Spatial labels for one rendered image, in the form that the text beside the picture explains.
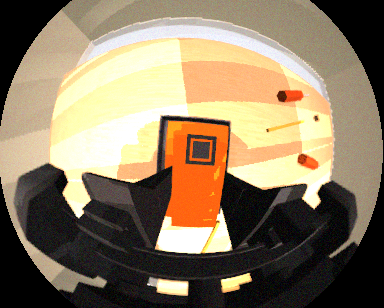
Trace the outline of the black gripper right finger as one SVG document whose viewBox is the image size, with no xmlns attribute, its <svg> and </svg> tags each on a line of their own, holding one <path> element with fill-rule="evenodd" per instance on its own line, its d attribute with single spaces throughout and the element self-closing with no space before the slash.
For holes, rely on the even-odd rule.
<svg viewBox="0 0 384 308">
<path fill-rule="evenodd" d="M 272 213 L 274 206 L 303 198 L 308 184 L 261 189 L 224 171 L 222 206 L 232 250 L 248 248 L 247 241 Z"/>
</svg>

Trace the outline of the tan wooden panel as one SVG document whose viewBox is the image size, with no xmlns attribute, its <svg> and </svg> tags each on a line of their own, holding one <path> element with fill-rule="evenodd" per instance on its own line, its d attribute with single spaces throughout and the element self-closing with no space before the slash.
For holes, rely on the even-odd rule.
<svg viewBox="0 0 384 308">
<path fill-rule="evenodd" d="M 239 285 L 244 284 L 244 282 L 251 281 L 251 275 L 243 275 L 238 277 L 233 277 L 233 279 L 222 280 L 222 291 L 238 289 Z"/>
</svg>

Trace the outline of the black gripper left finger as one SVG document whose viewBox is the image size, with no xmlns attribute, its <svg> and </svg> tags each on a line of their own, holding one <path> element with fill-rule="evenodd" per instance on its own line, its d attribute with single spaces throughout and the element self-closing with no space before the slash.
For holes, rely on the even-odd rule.
<svg viewBox="0 0 384 308">
<path fill-rule="evenodd" d="M 172 196 L 172 165 L 135 183 L 107 178 L 91 171 L 82 174 L 81 178 L 90 200 L 128 211 L 147 248 L 156 248 Z"/>
</svg>

